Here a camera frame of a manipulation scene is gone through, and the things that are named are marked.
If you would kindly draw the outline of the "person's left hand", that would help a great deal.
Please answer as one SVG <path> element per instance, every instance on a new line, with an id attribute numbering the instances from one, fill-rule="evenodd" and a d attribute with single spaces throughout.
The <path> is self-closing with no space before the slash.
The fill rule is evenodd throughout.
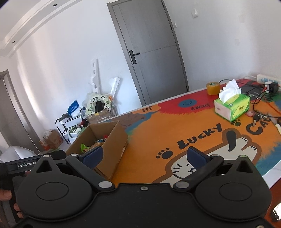
<path id="1" fill-rule="evenodd" d="M 24 214 L 16 202 L 16 194 L 30 173 L 27 171 L 12 176 L 1 175 L 1 213 L 5 215 L 4 218 L 7 222 L 12 222 L 13 219 L 18 222 L 24 218 Z"/>

